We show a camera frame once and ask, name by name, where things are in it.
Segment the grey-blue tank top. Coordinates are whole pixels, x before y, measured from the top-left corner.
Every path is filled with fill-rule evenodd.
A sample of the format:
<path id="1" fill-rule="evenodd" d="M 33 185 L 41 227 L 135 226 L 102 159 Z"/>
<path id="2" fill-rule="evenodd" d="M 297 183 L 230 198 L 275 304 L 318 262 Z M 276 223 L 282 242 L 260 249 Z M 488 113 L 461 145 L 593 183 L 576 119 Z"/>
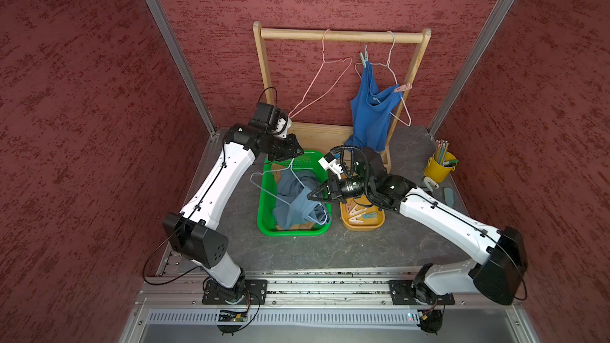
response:
<path id="1" fill-rule="evenodd" d="M 273 178 L 276 180 L 273 217 L 279 229 L 289 230 L 308 223 L 326 225 L 330 222 L 330 211 L 322 203 L 308 199 L 308 194 L 321 184 L 313 171 L 286 168 L 275 171 Z"/>

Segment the royal blue tank top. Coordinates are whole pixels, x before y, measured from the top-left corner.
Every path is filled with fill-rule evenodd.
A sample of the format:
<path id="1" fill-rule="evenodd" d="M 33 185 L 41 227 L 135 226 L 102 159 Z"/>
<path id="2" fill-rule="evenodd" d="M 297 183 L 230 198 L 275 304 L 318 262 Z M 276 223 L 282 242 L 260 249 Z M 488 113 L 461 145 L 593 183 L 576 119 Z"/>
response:
<path id="1" fill-rule="evenodd" d="M 362 71 L 357 96 L 351 100 L 353 133 L 346 145 L 368 147 L 376 152 L 386 150 L 392 111 L 401 102 L 399 85 L 380 90 L 371 63 Z"/>

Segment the white wire hanger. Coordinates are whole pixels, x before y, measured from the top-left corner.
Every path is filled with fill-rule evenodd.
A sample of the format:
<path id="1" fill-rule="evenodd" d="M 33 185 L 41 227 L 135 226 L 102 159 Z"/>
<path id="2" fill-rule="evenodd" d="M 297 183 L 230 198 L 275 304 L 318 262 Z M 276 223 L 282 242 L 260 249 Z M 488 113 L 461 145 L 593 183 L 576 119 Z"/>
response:
<path id="1" fill-rule="evenodd" d="M 372 62 L 369 62 L 369 64 L 368 64 L 368 65 L 372 65 L 372 66 L 377 65 L 377 66 L 381 66 L 381 67 L 383 67 L 383 68 L 386 68 L 386 69 L 387 69 L 387 70 L 388 70 L 388 71 L 389 71 L 389 72 L 392 74 L 392 78 L 394 79 L 394 84 L 395 84 L 395 85 L 397 85 L 397 86 L 400 86 L 400 85 L 402 85 L 402 84 L 398 84 L 397 74 L 396 74 L 396 73 L 394 72 L 394 70 L 392 69 L 392 53 L 393 53 L 393 51 L 394 51 L 394 49 L 395 49 L 395 47 L 396 47 L 396 44 L 397 44 L 396 35 L 395 35 L 395 33 L 394 33 L 394 32 L 392 32 L 392 31 L 388 31 L 388 33 L 389 33 L 389 34 L 392 36 L 392 46 L 391 46 L 391 47 L 390 47 L 390 49 L 389 49 L 389 52 L 388 52 L 388 56 L 387 56 L 386 62 L 384 62 L 384 63 L 372 63 Z M 361 78 L 361 77 L 362 77 L 362 74 L 360 73 L 360 71 L 358 71 L 358 70 L 357 70 L 357 66 L 358 66 L 358 65 L 362 65 L 362 64 L 361 64 L 361 62 L 357 62 L 357 63 L 355 63 L 355 64 L 354 64 L 354 71 L 357 73 L 358 77 L 359 77 L 359 78 Z M 405 125 L 406 127 L 410 127 L 410 126 L 411 126 L 411 124 L 412 124 L 412 118 L 411 118 L 411 114 L 409 113 L 408 107 L 407 107 L 406 102 L 405 102 L 405 99 L 404 99 L 404 96 L 405 96 L 406 94 L 408 94 L 409 92 L 410 92 L 410 91 L 407 91 L 407 92 L 398 92 L 398 93 L 401 93 L 401 94 L 403 95 L 403 96 L 401 97 L 402 109 L 406 111 L 406 114 L 407 114 L 407 116 L 408 116 L 408 122 L 403 121 L 403 120 L 400 118 L 400 115 L 395 115 L 395 114 L 392 114 L 392 117 L 393 117 L 393 118 L 394 118 L 394 119 L 395 119 L 397 122 L 402 123 L 402 124 L 403 124 L 403 125 Z"/>

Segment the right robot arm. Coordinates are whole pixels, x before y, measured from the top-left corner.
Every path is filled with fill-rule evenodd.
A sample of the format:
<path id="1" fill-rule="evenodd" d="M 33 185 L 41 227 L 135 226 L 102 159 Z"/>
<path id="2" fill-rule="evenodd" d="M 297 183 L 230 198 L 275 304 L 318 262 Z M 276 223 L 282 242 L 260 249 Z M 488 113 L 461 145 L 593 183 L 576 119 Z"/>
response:
<path id="1" fill-rule="evenodd" d="M 508 306 L 527 288 L 527 254 L 518 230 L 499 230 L 452 209 L 409 179 L 388 173 L 370 148 L 336 146 L 318 163 L 328 178 L 309 200 L 346 203 L 365 196 L 372 207 L 419 222 L 468 255 L 452 265 L 422 266 L 408 292 L 416 303 L 436 306 L 450 295 L 473 293 Z"/>

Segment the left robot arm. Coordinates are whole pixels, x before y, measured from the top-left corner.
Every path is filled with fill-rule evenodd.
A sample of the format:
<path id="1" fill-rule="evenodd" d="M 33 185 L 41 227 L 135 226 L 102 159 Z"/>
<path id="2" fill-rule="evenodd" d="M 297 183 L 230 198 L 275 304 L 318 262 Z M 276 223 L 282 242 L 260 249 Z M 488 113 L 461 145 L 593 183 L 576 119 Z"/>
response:
<path id="1" fill-rule="evenodd" d="M 257 103 L 248 124 L 232 126 L 223 138 L 221 152 L 200 189 L 179 214 L 163 222 L 168 242 L 177 253 L 203 268 L 232 302 L 246 292 L 243 269 L 227 252 L 228 238 L 217 231 L 228 200 L 250 166 L 260 155 L 284 161 L 303 155 L 285 111 Z"/>

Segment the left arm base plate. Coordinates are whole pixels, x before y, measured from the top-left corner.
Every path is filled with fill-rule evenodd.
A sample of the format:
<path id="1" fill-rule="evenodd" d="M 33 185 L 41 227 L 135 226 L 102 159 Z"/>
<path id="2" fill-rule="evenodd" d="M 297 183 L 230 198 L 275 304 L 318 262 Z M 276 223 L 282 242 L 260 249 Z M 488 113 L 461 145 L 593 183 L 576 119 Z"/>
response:
<path id="1" fill-rule="evenodd" d="M 247 306 L 254 301 L 255 305 L 264 305 L 268 281 L 264 279 L 240 279 L 232 288 L 223 287 L 215 280 L 203 284 L 203 305 Z"/>

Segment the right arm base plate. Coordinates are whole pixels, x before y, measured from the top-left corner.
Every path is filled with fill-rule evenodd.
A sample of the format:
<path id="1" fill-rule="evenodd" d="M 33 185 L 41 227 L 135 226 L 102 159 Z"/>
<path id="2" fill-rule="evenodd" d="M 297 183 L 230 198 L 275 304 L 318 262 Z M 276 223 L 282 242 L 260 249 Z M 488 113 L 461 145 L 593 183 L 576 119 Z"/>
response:
<path id="1" fill-rule="evenodd" d="M 436 295 L 424 283 L 412 280 L 391 280 L 389 293 L 394 306 L 453 306 L 452 294 Z"/>

